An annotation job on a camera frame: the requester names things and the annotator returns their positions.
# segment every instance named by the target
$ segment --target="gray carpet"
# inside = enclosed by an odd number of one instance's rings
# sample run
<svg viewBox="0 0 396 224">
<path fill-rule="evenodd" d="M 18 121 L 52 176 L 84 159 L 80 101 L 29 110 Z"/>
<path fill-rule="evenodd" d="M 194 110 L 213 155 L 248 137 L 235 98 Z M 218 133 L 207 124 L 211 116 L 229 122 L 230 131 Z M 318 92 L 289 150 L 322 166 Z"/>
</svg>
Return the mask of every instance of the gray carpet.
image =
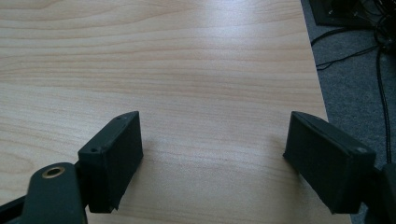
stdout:
<svg viewBox="0 0 396 224">
<path fill-rule="evenodd" d="M 309 38 L 339 27 L 316 26 L 308 0 L 302 0 Z M 314 47 L 316 64 L 347 56 L 375 45 L 373 31 L 351 31 L 320 40 Z M 318 71 L 329 122 L 376 151 L 375 165 L 386 163 L 385 124 L 376 80 L 377 50 L 335 63 Z M 381 57 L 381 72 L 389 105 L 391 148 L 396 161 L 396 57 Z M 364 223 L 366 207 L 352 215 L 353 224 Z"/>
</svg>

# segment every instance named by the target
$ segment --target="black base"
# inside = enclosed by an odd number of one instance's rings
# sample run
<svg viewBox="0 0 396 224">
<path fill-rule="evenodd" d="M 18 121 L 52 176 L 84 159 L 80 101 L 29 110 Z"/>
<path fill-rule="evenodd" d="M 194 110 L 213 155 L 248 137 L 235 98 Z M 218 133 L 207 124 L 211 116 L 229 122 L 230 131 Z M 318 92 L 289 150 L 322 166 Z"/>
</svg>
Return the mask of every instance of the black base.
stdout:
<svg viewBox="0 0 396 224">
<path fill-rule="evenodd" d="M 332 0 L 309 0 L 317 25 L 343 26 L 350 28 L 373 27 L 361 2 L 348 13 L 337 13 L 331 8 Z"/>
</svg>

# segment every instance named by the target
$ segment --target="wooden tabletop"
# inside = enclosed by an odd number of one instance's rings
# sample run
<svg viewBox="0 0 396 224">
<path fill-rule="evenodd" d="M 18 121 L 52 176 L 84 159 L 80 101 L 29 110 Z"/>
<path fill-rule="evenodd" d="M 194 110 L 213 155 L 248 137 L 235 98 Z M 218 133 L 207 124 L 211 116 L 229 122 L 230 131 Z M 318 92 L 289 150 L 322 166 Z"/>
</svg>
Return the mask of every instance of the wooden tabletop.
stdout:
<svg viewBox="0 0 396 224">
<path fill-rule="evenodd" d="M 0 203 L 140 111 L 145 158 L 90 223 L 349 223 L 282 158 L 326 118 L 298 0 L 0 2 Z"/>
</svg>

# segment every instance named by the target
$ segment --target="wood grain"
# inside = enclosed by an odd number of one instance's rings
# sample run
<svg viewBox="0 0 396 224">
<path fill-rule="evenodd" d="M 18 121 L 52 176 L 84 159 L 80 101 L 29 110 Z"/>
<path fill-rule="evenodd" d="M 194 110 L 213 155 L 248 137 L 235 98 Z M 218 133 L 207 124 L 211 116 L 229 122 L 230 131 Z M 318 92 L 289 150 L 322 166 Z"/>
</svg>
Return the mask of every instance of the wood grain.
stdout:
<svg viewBox="0 0 396 224">
<path fill-rule="evenodd" d="M 145 158 L 90 223 L 349 223 L 282 159 L 326 117 L 297 0 L 1 1 L 0 203 L 139 110 Z"/>
</svg>

